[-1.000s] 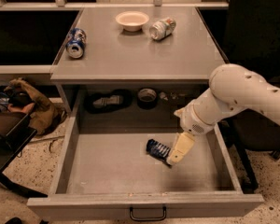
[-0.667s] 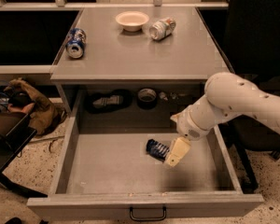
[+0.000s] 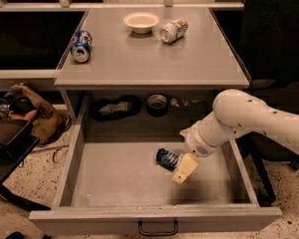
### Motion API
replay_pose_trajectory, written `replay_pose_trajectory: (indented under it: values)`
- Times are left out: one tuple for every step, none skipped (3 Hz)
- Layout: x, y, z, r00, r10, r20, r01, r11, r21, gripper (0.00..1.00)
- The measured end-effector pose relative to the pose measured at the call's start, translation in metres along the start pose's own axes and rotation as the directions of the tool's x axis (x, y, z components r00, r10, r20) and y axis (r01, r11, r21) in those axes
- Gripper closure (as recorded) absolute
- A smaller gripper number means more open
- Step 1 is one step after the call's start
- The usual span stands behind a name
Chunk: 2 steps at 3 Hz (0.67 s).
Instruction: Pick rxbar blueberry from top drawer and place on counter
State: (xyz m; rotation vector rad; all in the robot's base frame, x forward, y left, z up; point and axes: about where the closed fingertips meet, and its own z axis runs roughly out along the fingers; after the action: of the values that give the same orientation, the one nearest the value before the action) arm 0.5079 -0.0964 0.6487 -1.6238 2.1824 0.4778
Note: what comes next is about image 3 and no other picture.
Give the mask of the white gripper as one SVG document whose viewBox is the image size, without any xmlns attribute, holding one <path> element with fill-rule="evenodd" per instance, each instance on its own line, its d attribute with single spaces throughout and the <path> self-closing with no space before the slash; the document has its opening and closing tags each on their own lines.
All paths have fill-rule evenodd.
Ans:
<svg viewBox="0 0 299 239">
<path fill-rule="evenodd" d="M 184 139 L 184 146 L 190 153 L 182 154 L 173 173 L 172 180 L 182 184 L 199 165 L 197 157 L 208 157 L 217 151 L 216 147 L 208 145 L 200 136 L 198 123 L 183 129 L 179 133 Z"/>
</svg>

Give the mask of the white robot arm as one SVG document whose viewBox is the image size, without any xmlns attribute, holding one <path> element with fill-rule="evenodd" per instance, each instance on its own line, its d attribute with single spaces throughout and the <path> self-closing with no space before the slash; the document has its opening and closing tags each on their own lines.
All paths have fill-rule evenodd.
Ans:
<svg viewBox="0 0 299 239">
<path fill-rule="evenodd" d="M 260 133 L 299 155 L 299 115 L 271 108 L 243 91 L 225 90 L 214 99 L 208 116 L 180 132 L 186 153 L 180 156 L 172 180 L 182 184 L 198 167 L 200 157 L 250 132 Z"/>
</svg>

